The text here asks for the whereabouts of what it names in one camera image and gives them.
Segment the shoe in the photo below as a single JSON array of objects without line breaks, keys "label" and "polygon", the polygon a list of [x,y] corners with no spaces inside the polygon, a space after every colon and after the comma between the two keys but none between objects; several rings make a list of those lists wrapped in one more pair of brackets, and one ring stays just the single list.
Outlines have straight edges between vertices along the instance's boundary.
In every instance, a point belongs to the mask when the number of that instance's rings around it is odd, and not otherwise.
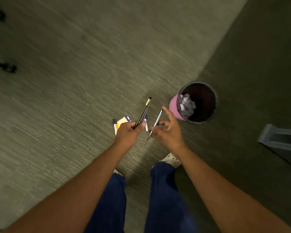
[{"label": "shoe", "polygon": [[113,173],[116,173],[116,174],[119,174],[120,176],[123,176],[123,174],[118,172],[116,169],[114,169]]},{"label": "shoe", "polygon": [[179,159],[177,159],[175,156],[173,156],[172,153],[170,153],[169,155],[167,155],[165,158],[163,158],[160,162],[165,162],[165,163],[169,163],[171,166],[177,168],[180,165],[182,165],[182,163],[180,162]]}]

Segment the blue pants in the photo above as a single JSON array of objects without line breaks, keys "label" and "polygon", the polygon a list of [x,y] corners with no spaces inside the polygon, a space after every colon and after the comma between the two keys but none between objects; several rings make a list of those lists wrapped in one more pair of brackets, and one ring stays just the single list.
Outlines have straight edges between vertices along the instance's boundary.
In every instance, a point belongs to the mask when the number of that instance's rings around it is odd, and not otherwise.
[{"label": "blue pants", "polygon": [[[196,232],[195,223],[175,183],[175,168],[158,162],[151,170],[152,184],[145,233]],[[84,233],[123,233],[125,178],[114,173],[103,192]]]}]

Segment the person's right arm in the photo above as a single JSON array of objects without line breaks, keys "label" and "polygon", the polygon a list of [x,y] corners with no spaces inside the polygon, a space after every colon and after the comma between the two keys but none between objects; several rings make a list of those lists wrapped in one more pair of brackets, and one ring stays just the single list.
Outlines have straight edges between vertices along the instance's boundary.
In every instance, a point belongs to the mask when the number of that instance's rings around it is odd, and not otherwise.
[{"label": "person's right arm", "polygon": [[167,108],[170,121],[160,121],[154,137],[177,157],[222,233],[291,232],[291,228],[262,204],[222,177],[184,143],[179,124]]}]

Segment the person's left arm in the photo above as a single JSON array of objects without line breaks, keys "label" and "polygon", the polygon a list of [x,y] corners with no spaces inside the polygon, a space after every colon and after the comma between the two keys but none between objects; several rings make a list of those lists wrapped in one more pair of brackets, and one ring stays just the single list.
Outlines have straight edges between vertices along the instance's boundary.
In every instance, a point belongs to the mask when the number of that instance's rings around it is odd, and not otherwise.
[{"label": "person's left arm", "polygon": [[108,149],[3,232],[83,232],[114,169],[135,144],[145,123],[132,130],[134,125],[123,123]]}]

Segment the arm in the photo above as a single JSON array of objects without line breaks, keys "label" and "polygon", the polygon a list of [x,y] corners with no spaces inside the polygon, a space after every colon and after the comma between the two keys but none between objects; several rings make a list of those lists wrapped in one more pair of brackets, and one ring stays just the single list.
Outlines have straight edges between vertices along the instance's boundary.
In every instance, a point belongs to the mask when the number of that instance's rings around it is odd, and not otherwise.
[{"label": "arm", "polygon": [[184,143],[172,112],[165,107],[163,109],[170,121],[161,121],[160,125],[164,126],[162,128],[152,128],[155,136],[182,162],[221,232],[291,232],[291,228],[275,214],[193,153]]},{"label": "arm", "polygon": [[105,152],[4,232],[83,232],[114,169],[145,126],[132,130],[134,125],[123,123]]}]

